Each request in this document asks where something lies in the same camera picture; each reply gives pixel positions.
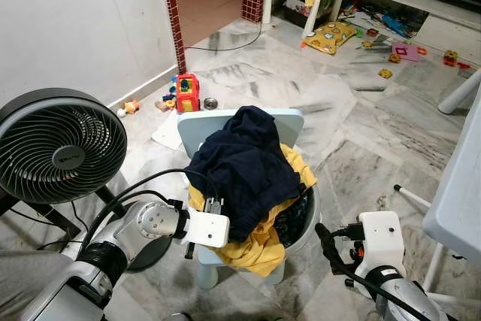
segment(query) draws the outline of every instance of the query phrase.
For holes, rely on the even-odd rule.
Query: black power cord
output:
[[[122,204],[122,202],[132,198],[132,197],[135,197],[136,195],[140,195],[140,194],[156,194],[157,192],[155,191],[149,191],[149,190],[145,190],[145,191],[139,191],[139,192],[136,192],[136,193],[133,193],[131,195],[127,195],[125,196],[127,193],[131,192],[133,189],[143,185],[144,183],[147,183],[148,181],[150,180],[153,180],[154,178],[157,178],[157,177],[160,177],[164,174],[169,174],[169,173],[184,173],[184,174],[191,174],[191,175],[195,175],[195,176],[198,176],[198,177],[201,177],[203,179],[205,179],[208,183],[209,183],[209,186],[212,188],[212,191],[214,192],[214,195],[216,197],[216,199],[219,198],[219,193],[217,192],[217,188],[216,188],[216,185],[213,183],[213,181],[204,176],[203,174],[201,173],[198,173],[198,172],[195,172],[195,171],[190,171],[190,170],[187,170],[187,169],[182,169],[182,168],[172,168],[172,169],[167,169],[165,171],[160,171],[158,173],[155,173],[147,178],[144,178],[143,180],[140,180],[138,181],[136,184],[130,186],[129,188],[123,190],[121,193],[119,193],[112,201],[110,201],[108,204],[106,204],[100,211],[100,213],[97,215],[97,217],[94,219],[92,225],[90,226],[90,230],[86,233],[85,235],[85,238],[83,239],[83,242],[82,242],[82,245],[80,246],[80,250],[79,250],[79,255],[86,249],[87,245],[89,244],[89,242],[92,240],[92,237],[93,235],[95,234],[95,231],[97,230],[97,228],[100,226],[100,224],[102,223],[102,221],[105,219],[105,217],[118,205],[118,204]],[[162,200],[166,201],[166,198],[161,196],[160,197]]]
[[[54,242],[49,242],[48,244],[43,244],[40,246],[37,251],[42,251],[45,247],[50,246],[51,244],[81,244],[82,241],[54,241]]]
[[[75,218],[83,224],[83,227],[85,227],[85,230],[88,232],[89,231],[89,227],[87,226],[87,224],[77,215],[77,208],[75,208],[75,204],[73,201],[70,202],[71,205],[72,205],[72,210],[74,210],[74,216]]]
[[[25,217],[25,218],[28,218],[29,220],[32,220],[32,221],[35,221],[35,222],[38,222],[38,223],[43,223],[44,225],[48,225],[48,226],[57,226],[53,223],[50,223],[50,222],[45,222],[45,221],[42,221],[42,220],[39,220],[37,218],[33,218],[33,217],[30,217],[30,216],[27,216],[26,214],[22,213],[22,212],[19,212],[18,210],[14,210],[13,208],[10,209],[12,212],[18,214],[19,216],[22,216],[22,217]]]
[[[247,47],[248,45],[251,45],[252,43],[257,41],[257,39],[259,39],[259,37],[261,36],[261,33],[262,33],[262,23],[259,25],[259,32],[257,33],[257,36],[254,38],[254,40],[250,41],[247,44],[243,44],[243,45],[240,45],[238,47],[227,48],[227,49],[210,49],[210,48],[200,48],[200,47],[187,47],[186,49],[209,50],[209,51],[212,51],[212,52],[227,52],[227,51],[230,51],[230,50],[237,50],[237,49],[240,49],[240,48]]]

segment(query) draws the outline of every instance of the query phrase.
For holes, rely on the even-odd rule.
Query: fan grille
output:
[[[93,101],[40,101],[5,123],[0,185],[23,201],[52,204],[84,197],[105,185],[125,158],[122,123]],[[60,152],[69,156],[59,158]]]

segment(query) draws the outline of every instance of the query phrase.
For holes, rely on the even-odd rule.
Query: red tile trim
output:
[[[179,11],[177,0],[166,0],[168,14],[171,21],[171,31],[174,37],[175,56],[177,58],[177,69],[179,74],[186,73],[186,53],[183,46],[182,34],[180,33]]]

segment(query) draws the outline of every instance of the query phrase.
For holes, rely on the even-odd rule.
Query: white shelf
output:
[[[481,31],[481,15],[438,0],[392,0],[413,8],[427,11],[439,18]]]

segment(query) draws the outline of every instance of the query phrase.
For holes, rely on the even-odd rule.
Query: toy truck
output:
[[[194,74],[177,76],[177,112],[195,112],[201,109],[198,94],[198,80]]]

